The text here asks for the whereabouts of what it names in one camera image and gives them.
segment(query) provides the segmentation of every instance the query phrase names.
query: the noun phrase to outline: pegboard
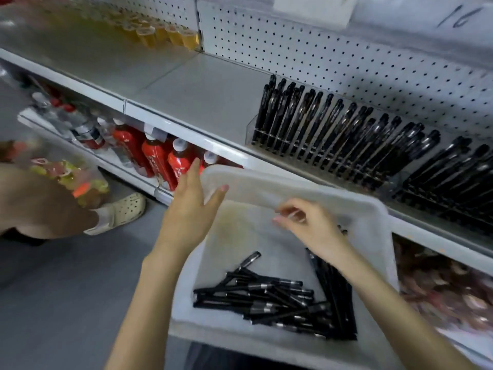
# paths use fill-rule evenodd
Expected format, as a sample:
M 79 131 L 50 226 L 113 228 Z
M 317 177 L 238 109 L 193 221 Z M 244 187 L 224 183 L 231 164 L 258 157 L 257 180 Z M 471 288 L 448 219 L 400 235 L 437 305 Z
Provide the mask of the pegboard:
M 250 10 L 202 0 L 197 10 L 206 53 L 432 126 L 493 137 L 491 72 Z
M 97 0 L 198 31 L 195 0 Z

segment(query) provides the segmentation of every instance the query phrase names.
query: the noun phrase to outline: left hand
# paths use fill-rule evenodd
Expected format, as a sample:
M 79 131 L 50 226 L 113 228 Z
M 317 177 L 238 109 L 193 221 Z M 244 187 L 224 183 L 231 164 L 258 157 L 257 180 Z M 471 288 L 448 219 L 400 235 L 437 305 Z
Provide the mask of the left hand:
M 161 231 L 153 253 L 178 252 L 188 257 L 206 237 L 229 186 L 221 186 L 204 204 L 199 176 L 200 160 L 196 158 L 178 182 L 175 195 L 165 211 Z

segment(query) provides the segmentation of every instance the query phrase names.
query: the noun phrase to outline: right hand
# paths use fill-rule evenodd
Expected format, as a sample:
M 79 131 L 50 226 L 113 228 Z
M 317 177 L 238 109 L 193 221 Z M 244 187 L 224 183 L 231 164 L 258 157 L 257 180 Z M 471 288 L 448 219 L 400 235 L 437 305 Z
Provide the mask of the right hand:
M 293 198 L 281 204 L 276 212 L 280 215 L 273 219 L 275 223 L 291 231 L 313 253 L 334 267 L 355 252 L 332 215 L 321 205 Z

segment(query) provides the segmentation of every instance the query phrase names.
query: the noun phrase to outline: forearm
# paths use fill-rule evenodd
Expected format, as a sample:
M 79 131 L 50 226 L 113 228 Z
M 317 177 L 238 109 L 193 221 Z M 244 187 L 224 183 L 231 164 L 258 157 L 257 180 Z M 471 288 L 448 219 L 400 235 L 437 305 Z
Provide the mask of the forearm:
M 186 255 L 171 251 L 145 258 L 107 370 L 163 369 L 173 295 L 185 261 Z
M 408 370 L 476 368 L 352 247 L 337 268 L 356 290 Z

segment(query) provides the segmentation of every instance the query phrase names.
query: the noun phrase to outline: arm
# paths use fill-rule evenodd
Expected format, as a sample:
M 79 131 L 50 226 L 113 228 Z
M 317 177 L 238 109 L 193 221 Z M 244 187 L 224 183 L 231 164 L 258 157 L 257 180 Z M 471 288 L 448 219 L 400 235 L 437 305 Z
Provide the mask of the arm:
M 227 190 L 228 186 L 220 187 L 204 205 L 199 159 L 182 175 L 154 249 L 142 262 L 134 297 L 105 369 L 163 369 L 176 281 L 188 255 L 211 228 Z
M 294 213 L 294 218 L 287 217 Z M 476 367 L 428 325 L 337 229 L 320 205 L 291 199 L 274 219 L 312 252 L 336 267 L 358 293 L 408 370 L 455 370 Z

